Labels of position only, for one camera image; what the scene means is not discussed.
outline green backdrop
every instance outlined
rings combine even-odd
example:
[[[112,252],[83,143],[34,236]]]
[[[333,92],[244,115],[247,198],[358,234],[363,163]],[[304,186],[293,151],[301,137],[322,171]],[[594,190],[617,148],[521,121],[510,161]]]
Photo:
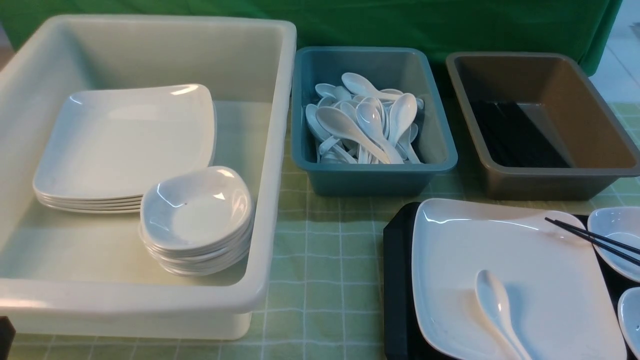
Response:
[[[621,0],[0,0],[15,48],[62,13],[149,13],[283,19],[298,47],[375,45],[425,52],[439,83],[453,51],[565,54],[592,75]]]

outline black tray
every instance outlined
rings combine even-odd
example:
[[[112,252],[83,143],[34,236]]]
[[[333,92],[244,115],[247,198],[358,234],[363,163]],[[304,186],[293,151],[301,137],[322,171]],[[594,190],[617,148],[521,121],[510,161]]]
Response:
[[[453,359],[427,343],[422,337],[413,307],[411,247],[413,221],[420,206],[412,202],[403,206],[384,230],[384,316],[385,354],[387,360]],[[586,225],[587,216],[576,215]],[[598,263],[616,308],[618,299],[638,283],[623,277],[598,256]],[[627,347],[627,359],[637,360]]]

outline chopsticks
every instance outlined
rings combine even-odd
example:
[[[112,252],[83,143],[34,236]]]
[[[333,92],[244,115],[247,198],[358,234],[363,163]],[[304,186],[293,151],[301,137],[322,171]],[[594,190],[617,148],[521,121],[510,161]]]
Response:
[[[621,243],[621,242],[616,241],[616,240],[609,239],[606,236],[602,236],[602,235],[599,235],[599,234],[596,234],[596,233],[592,233],[591,231],[587,231],[587,230],[581,229],[579,227],[575,227],[575,226],[573,226],[571,224],[567,224],[566,222],[563,222],[563,221],[560,221],[560,220],[552,220],[552,219],[549,219],[547,217],[545,217],[545,220],[550,222],[551,224],[554,224],[554,225],[560,227],[561,229],[564,229],[565,231],[568,231],[569,233],[572,233],[572,234],[574,234],[576,236],[579,236],[579,237],[587,240],[588,242],[592,243],[593,245],[601,247],[601,248],[605,249],[606,251],[609,251],[610,253],[615,254],[615,255],[623,258],[624,260],[629,261],[630,263],[633,263],[633,264],[635,264],[637,266],[640,266],[640,260],[638,260],[638,259],[636,259],[636,258],[634,258],[632,256],[629,256],[629,255],[625,254],[624,252],[622,252],[622,251],[620,251],[618,249],[612,248],[612,247],[608,246],[607,244],[602,243],[600,241],[604,241],[606,243],[609,243],[611,245],[615,245],[617,247],[623,248],[623,249],[625,249],[627,251],[631,251],[634,254],[639,254],[639,255],[640,255],[640,249],[637,249],[637,248],[635,248],[633,246],[627,245],[625,243]]]

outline floor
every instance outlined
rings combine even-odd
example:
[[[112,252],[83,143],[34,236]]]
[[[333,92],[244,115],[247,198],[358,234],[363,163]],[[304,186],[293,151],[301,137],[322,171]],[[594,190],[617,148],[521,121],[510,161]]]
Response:
[[[640,102],[640,1],[624,0],[591,81],[607,102]]]

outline pile of spoons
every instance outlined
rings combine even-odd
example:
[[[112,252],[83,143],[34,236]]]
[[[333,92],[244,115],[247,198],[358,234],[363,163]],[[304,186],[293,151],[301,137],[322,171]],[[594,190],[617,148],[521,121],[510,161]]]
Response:
[[[413,123],[422,99],[396,89],[378,90],[361,75],[346,72],[342,85],[317,84],[321,100],[305,108],[317,142],[319,163],[419,164],[412,147]]]

